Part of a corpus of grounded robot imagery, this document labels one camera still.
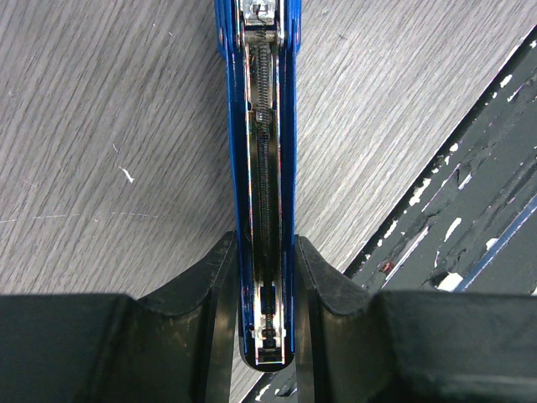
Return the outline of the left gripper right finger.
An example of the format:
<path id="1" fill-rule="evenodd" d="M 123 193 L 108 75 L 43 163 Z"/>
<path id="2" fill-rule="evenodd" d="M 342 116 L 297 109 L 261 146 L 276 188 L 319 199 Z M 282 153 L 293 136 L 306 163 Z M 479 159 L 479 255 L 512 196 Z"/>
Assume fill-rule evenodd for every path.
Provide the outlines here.
<path id="1" fill-rule="evenodd" d="M 295 238 L 301 402 L 533 402 L 532 296 L 368 294 Z"/>

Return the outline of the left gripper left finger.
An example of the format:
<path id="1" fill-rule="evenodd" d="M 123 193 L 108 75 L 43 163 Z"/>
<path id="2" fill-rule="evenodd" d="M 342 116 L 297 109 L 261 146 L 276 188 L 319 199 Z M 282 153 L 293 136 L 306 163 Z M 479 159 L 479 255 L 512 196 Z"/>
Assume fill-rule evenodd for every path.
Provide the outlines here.
<path id="1" fill-rule="evenodd" d="M 4 402 L 226 402 L 237 237 L 150 294 L 1 299 Z"/>

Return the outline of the blue stapler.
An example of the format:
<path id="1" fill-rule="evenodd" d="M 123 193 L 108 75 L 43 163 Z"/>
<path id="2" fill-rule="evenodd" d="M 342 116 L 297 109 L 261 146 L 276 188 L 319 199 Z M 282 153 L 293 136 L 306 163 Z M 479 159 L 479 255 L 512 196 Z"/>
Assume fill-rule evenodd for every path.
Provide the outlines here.
<path id="1" fill-rule="evenodd" d="M 298 1 L 217 1 L 235 199 L 240 351 L 261 372 L 295 356 Z"/>

